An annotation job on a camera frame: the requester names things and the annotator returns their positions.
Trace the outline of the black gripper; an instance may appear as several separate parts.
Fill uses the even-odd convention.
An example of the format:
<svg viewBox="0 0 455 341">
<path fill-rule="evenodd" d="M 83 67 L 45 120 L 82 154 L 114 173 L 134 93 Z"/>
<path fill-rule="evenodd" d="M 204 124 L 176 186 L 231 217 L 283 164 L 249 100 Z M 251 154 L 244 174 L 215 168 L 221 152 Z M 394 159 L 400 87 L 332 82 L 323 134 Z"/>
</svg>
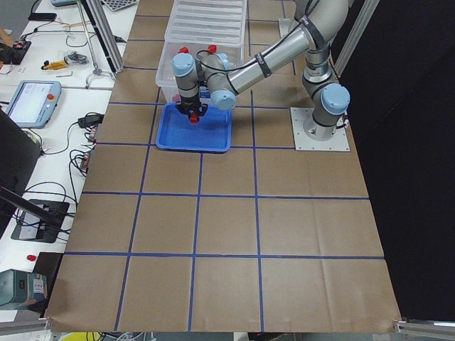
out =
<svg viewBox="0 0 455 341">
<path fill-rule="evenodd" d="M 201 104 L 199 97 L 199 88 L 192 87 L 189 90 L 178 88 L 181 101 L 176 103 L 177 110 L 184 115 L 195 113 L 203 117 L 208 110 L 207 104 Z"/>
</svg>

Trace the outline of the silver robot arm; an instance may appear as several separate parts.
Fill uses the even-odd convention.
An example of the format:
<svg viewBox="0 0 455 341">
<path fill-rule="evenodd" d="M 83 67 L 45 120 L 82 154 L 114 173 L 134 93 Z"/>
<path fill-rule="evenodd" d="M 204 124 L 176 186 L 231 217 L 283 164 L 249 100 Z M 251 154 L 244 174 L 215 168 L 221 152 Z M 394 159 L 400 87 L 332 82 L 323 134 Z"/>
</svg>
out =
<svg viewBox="0 0 455 341">
<path fill-rule="evenodd" d="M 215 107 L 233 109 L 237 95 L 304 55 L 302 84 L 314 102 L 304 131 L 316 141 L 331 139 L 350 103 L 348 90 L 335 81 L 329 59 L 330 43 L 342 28 L 348 11 L 348 1 L 297 1 L 291 30 L 237 68 L 229 68 L 225 55 L 209 49 L 196 55 L 179 52 L 173 57 L 173 73 L 181 98 L 176 103 L 177 110 L 191 122 L 197 122 L 206 113 L 208 107 L 200 101 L 200 86 L 208 88 Z"/>
</svg>

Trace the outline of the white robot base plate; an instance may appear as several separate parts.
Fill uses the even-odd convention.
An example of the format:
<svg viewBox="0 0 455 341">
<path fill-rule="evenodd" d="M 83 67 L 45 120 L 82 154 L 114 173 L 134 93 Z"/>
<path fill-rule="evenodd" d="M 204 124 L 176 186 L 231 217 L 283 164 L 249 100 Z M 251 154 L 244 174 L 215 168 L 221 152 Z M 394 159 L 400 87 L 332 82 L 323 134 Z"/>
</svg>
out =
<svg viewBox="0 0 455 341">
<path fill-rule="evenodd" d="M 349 152 L 346 128 L 341 126 L 341 117 L 335 126 L 319 126 L 313 118 L 314 108 L 291 107 L 291 123 L 294 145 L 297 151 Z"/>
</svg>

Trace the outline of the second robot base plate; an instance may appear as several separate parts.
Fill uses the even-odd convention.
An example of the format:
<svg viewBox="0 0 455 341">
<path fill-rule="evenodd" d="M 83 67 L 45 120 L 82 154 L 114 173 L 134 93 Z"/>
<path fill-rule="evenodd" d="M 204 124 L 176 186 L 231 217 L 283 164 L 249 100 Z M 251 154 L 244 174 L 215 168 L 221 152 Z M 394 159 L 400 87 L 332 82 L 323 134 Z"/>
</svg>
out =
<svg viewBox="0 0 455 341">
<path fill-rule="evenodd" d="M 279 24 L 279 36 L 283 38 L 285 35 L 287 35 L 293 25 L 294 19 L 292 18 L 279 18 L 278 19 L 278 24 Z"/>
</svg>

